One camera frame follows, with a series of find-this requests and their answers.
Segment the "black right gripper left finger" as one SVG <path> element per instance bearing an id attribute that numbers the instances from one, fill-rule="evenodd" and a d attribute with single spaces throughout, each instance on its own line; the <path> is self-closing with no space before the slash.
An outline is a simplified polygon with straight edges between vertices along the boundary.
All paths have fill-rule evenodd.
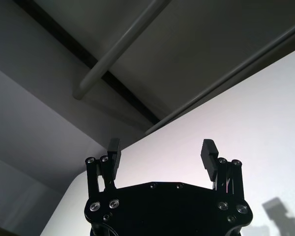
<path id="1" fill-rule="evenodd" d="M 107 154 L 99 159 L 88 157 L 85 160 L 88 181 L 88 196 L 95 197 L 99 191 L 98 177 L 104 180 L 104 191 L 116 189 L 115 180 L 121 157 L 120 139 L 111 138 Z"/>

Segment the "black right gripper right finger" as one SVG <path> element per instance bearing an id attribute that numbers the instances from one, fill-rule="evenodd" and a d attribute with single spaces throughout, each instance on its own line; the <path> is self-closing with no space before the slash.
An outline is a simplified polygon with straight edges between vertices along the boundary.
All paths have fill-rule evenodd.
<path id="1" fill-rule="evenodd" d="M 219 152 L 212 139 L 203 140 L 201 159 L 213 183 L 213 190 L 231 194 L 240 199 L 244 198 L 241 161 L 234 159 L 229 162 L 219 157 Z"/>

